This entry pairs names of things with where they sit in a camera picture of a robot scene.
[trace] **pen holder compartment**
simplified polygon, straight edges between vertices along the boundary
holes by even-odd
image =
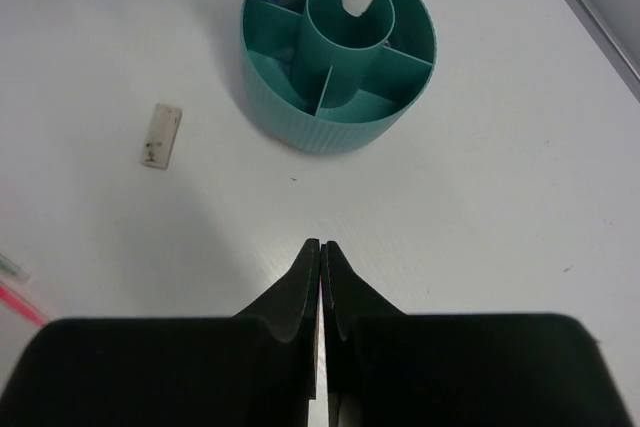
[[[298,12],[245,0],[242,44],[257,122],[321,154],[355,150],[391,127],[426,87],[436,51],[421,0],[375,0],[361,18],[341,0],[307,0]]]

